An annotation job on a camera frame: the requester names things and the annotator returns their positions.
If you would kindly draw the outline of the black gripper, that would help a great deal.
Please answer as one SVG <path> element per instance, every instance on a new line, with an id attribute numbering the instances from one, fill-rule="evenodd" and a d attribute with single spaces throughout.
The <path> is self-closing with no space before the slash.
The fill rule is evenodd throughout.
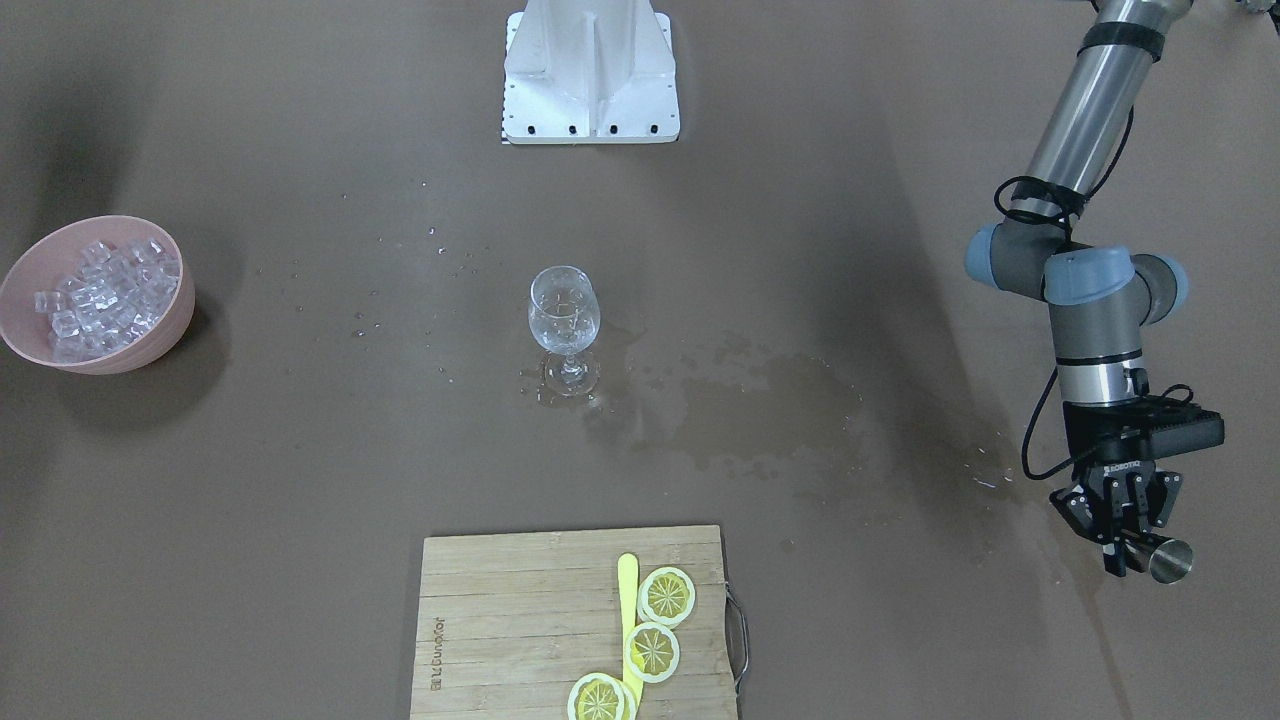
<path id="1" fill-rule="evenodd" d="M 1153 533 L 1169 525 L 1184 486 L 1184 475 L 1157 469 L 1157 460 L 1133 460 L 1119 443 L 1117 415 L 1124 407 L 1161 405 L 1158 400 L 1132 400 L 1115 405 L 1062 404 L 1071 482 L 1050 493 L 1050 505 L 1078 537 L 1101 547 L 1103 569 L 1126 575 L 1120 525 L 1111 503 L 1102 498 L 1111 482 L 1126 492 L 1123 528 Z"/>

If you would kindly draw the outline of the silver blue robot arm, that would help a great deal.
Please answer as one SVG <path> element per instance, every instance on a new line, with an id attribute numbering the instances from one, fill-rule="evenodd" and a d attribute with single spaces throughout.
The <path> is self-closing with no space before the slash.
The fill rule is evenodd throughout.
<path id="1" fill-rule="evenodd" d="M 1172 258 L 1114 241 L 1084 242 L 1076 228 L 1114 173 L 1137 99 L 1160 64 L 1189 1 L 1097 1 L 1096 18 L 1029 167 L 995 191 L 998 220 L 979 229 L 966 273 L 993 290 L 1044 305 L 1068 456 L 1050 496 L 1071 532 L 1097 544 L 1115 577 L 1160 584 L 1189 575 L 1189 543 L 1166 536 L 1185 484 L 1171 457 L 1220 446 L 1225 423 L 1189 386 L 1156 391 L 1142 333 L 1189 295 Z"/>

